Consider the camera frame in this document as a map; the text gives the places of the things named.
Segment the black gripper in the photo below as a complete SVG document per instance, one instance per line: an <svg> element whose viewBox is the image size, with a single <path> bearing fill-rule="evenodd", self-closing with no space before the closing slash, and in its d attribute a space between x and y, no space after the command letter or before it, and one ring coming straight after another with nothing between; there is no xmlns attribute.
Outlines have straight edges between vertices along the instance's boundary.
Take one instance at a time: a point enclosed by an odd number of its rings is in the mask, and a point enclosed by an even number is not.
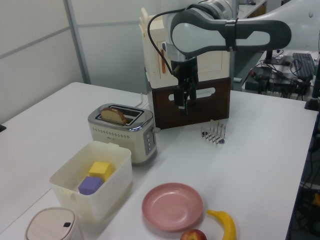
<svg viewBox="0 0 320 240"><path fill-rule="evenodd" d="M192 103L197 99L197 81L198 75L197 57L187 59L186 61L170 61L172 74L178 80L178 85L174 89L174 104L178 107L184 107L184 112L188 114L188 98Z"/></svg>

